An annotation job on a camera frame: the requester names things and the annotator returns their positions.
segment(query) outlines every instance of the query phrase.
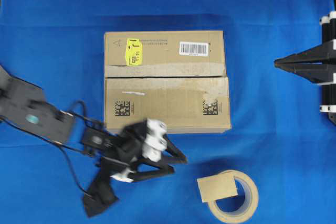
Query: packing tape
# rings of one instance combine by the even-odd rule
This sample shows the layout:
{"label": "packing tape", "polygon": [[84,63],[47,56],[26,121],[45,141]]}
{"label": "packing tape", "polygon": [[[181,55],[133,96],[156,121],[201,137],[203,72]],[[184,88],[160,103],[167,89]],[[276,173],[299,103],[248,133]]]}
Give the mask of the packing tape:
{"label": "packing tape", "polygon": [[245,201],[242,206],[233,212],[223,212],[217,206],[215,200],[207,202],[213,215],[224,223],[241,223],[248,220],[256,211],[259,203],[259,193],[256,184],[245,173],[237,170],[225,170],[219,174],[233,175],[234,180],[238,181],[245,192]]}

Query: barcode label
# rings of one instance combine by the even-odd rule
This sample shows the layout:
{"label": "barcode label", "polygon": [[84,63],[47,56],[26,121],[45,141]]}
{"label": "barcode label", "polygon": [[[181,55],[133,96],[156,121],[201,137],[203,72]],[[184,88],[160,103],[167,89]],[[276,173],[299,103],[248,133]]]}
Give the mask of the barcode label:
{"label": "barcode label", "polygon": [[180,42],[180,55],[208,56],[209,44],[200,42]]}

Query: blue backdrop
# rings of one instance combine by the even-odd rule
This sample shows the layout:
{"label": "blue backdrop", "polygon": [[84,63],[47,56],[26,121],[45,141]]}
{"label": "blue backdrop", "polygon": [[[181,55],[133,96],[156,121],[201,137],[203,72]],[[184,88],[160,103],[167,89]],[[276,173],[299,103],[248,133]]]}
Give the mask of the blue backdrop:
{"label": "blue backdrop", "polygon": [[[2,0],[0,63],[57,107],[82,99],[98,119],[106,31],[222,29],[233,129],[171,135],[189,165],[147,182],[113,182],[121,200],[87,219],[62,154],[2,124],[1,223],[219,223],[196,178],[225,169],[259,188],[247,223],[335,223],[336,128],[319,112],[320,88],[273,63],[321,43],[319,18],[332,9],[332,0]],[[70,157],[87,187],[93,160]]]}

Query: cardboard box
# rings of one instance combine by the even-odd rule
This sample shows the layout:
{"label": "cardboard box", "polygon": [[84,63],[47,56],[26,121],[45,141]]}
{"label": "cardboard box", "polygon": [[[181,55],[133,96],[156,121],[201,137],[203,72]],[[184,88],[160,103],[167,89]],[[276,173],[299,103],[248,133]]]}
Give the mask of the cardboard box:
{"label": "cardboard box", "polygon": [[104,110],[111,132],[145,118],[170,133],[230,129],[223,32],[106,33]]}

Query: yellow sticker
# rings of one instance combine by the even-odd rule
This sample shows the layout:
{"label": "yellow sticker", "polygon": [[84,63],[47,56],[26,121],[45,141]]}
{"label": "yellow sticker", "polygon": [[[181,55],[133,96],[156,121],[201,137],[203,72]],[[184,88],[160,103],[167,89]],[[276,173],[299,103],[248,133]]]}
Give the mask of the yellow sticker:
{"label": "yellow sticker", "polygon": [[127,39],[126,65],[137,66],[142,64],[142,43],[138,39]]}

